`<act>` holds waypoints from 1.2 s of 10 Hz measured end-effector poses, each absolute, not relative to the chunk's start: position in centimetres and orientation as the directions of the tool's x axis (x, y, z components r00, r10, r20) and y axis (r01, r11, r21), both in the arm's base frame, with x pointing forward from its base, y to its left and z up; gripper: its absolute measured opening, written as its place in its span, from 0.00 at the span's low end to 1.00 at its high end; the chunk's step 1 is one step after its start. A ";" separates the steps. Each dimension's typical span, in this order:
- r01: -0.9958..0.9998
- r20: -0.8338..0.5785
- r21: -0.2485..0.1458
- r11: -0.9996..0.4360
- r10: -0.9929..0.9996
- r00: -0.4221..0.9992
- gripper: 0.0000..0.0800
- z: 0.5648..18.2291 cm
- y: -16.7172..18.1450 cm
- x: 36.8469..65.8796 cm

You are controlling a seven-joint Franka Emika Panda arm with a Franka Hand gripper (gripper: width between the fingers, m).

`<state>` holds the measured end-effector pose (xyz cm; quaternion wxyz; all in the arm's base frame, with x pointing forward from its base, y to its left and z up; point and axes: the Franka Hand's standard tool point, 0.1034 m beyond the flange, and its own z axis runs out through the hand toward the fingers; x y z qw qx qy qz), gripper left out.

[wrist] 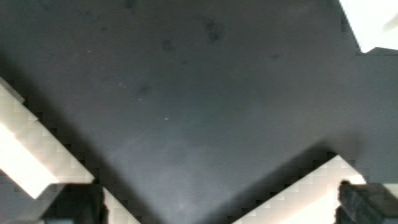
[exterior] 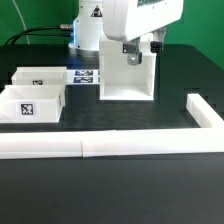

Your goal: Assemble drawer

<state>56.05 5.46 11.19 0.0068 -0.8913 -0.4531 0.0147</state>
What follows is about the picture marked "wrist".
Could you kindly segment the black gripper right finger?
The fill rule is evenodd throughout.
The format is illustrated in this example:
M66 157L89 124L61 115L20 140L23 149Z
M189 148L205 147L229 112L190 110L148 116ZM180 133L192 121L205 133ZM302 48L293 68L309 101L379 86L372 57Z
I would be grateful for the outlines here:
M398 183L341 182L334 224L398 224Z

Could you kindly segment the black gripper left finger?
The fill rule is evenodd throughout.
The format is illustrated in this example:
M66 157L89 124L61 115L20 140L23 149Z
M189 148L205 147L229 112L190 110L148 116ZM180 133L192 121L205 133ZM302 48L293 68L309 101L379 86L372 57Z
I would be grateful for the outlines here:
M45 224L109 224L105 192L98 184L50 186L53 198L41 219Z

